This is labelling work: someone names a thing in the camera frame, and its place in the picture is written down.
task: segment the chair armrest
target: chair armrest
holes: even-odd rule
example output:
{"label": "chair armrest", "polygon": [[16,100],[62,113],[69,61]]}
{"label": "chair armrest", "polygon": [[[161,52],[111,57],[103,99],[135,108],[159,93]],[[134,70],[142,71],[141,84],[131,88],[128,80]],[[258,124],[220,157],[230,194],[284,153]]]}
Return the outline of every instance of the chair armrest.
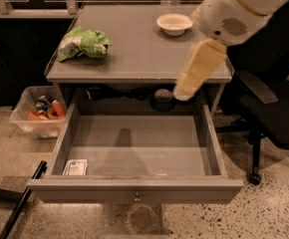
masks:
{"label": "chair armrest", "polygon": [[269,87],[262,82],[259,78],[247,71],[235,72],[237,79],[243,83],[252,94],[258,98],[264,105],[275,103],[278,101],[275,94],[269,89]]}

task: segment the green chip bag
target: green chip bag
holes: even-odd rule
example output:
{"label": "green chip bag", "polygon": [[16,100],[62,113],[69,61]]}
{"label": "green chip bag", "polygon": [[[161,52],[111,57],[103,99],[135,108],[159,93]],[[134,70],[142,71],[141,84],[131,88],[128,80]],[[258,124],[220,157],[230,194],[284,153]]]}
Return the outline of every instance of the green chip bag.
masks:
{"label": "green chip bag", "polygon": [[83,30],[78,26],[67,33],[59,45],[57,60],[87,55],[93,59],[104,58],[111,45],[109,37],[98,30]]}

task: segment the drawer knob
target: drawer knob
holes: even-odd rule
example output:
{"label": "drawer knob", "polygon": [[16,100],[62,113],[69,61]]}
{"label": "drawer knob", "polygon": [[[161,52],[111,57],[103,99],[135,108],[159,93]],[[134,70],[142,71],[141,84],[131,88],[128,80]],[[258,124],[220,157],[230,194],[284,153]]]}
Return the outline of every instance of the drawer knob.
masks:
{"label": "drawer knob", "polygon": [[140,203],[142,200],[138,192],[136,192],[136,197],[134,198],[134,203]]}

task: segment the gray tabletop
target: gray tabletop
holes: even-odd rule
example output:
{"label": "gray tabletop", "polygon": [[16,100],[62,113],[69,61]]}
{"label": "gray tabletop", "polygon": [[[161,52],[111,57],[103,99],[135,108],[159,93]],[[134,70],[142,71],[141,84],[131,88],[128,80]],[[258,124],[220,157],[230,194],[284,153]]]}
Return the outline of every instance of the gray tabletop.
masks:
{"label": "gray tabletop", "polygon": [[[178,37],[165,34],[156,19],[166,13],[190,15],[196,5],[86,5],[74,27],[96,29],[111,39],[105,59],[55,62],[47,79],[54,83],[174,83],[191,47],[205,39],[196,26]],[[223,63],[207,81],[226,83]]]}

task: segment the chair seat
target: chair seat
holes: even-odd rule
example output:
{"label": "chair seat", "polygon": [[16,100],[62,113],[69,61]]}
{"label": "chair seat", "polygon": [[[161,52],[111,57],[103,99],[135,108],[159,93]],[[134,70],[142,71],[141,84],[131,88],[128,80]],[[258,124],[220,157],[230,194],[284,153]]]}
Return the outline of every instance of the chair seat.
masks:
{"label": "chair seat", "polygon": [[253,125],[262,128],[272,142],[289,149],[289,81],[267,84],[278,102],[264,105],[256,97],[243,95],[238,105],[243,116]]}

